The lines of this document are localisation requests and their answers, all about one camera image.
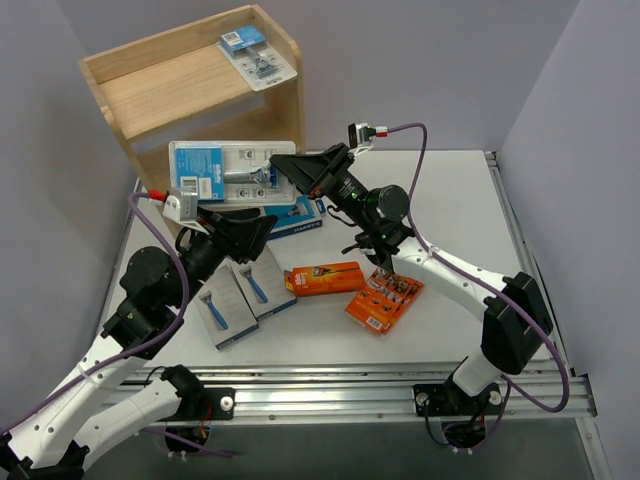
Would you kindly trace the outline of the Gillette blue razor blister pack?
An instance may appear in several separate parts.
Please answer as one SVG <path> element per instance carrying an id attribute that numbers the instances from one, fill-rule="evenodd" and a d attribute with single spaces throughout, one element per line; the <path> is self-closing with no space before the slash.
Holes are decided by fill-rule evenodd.
<path id="1" fill-rule="evenodd" d="M 297 71 L 254 25 L 221 34 L 216 46 L 254 92 L 297 77 Z"/>

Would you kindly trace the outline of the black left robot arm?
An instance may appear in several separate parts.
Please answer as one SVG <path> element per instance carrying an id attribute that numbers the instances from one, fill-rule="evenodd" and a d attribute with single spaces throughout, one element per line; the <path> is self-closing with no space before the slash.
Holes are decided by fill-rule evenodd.
<path id="1" fill-rule="evenodd" d="M 104 400 L 169 342 L 188 304 L 225 261 L 248 263 L 266 246 L 276 218 L 255 209 L 201 211 L 198 230 L 175 245 L 147 246 L 129 259 L 125 299 L 72 372 L 27 419 L 1 434 L 1 468 L 10 479 L 80 479 L 102 455 L 160 420 L 196 419 L 212 408 L 185 366 L 170 366 L 118 404 Z"/>

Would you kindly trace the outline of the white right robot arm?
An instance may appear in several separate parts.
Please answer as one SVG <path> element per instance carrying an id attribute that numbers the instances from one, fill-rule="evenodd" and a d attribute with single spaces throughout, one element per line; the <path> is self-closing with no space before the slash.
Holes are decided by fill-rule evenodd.
<path id="1" fill-rule="evenodd" d="M 356 247 L 382 270 L 417 280 L 461 305 L 482 324 L 480 346 L 449 376 L 444 400 L 469 411 L 503 375 L 518 375 L 541 346 L 553 344 L 537 282 L 479 268 L 425 240 L 412 224 L 410 195 L 394 184 L 368 189 L 350 171 L 344 144 L 317 154 L 275 154 L 270 162 L 300 193 L 328 198 L 358 228 Z"/>

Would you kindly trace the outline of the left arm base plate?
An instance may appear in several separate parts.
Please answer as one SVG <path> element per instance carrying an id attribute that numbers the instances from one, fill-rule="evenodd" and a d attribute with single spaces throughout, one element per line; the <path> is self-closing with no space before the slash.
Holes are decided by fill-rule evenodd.
<path id="1" fill-rule="evenodd" d="M 226 421 L 234 417 L 236 390 L 231 387 L 204 388 L 181 399 L 175 421 Z"/>

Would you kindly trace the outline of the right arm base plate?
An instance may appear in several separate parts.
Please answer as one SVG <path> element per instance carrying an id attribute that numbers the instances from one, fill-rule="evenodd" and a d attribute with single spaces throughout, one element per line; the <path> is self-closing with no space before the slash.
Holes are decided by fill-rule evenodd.
<path id="1" fill-rule="evenodd" d="M 412 386 L 416 414 L 424 418 L 497 415 L 503 404 L 499 386 L 491 383 L 469 396 L 453 383 L 422 383 Z"/>

